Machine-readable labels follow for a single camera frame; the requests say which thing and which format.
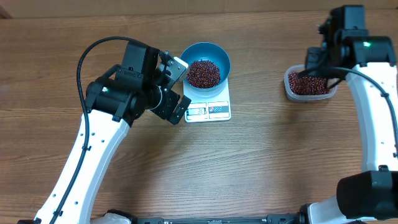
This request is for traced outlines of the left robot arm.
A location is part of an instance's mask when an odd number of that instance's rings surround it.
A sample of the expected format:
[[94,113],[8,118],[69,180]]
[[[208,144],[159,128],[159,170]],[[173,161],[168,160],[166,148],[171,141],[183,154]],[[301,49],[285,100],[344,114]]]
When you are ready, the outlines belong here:
[[52,193],[30,223],[89,223],[103,177],[133,122],[150,110],[178,124],[191,100],[172,91],[189,72],[188,63],[142,42],[128,39],[123,62],[81,87],[81,56],[76,84],[83,114],[72,151]]

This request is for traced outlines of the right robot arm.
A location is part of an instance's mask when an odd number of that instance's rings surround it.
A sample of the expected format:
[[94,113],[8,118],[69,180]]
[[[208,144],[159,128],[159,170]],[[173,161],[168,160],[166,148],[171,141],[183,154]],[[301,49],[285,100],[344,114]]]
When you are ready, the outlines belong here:
[[362,5],[330,11],[307,51],[299,77],[346,82],[363,147],[360,174],[338,182],[336,195],[307,206],[308,223],[362,223],[397,216],[397,59],[392,40],[371,36]]

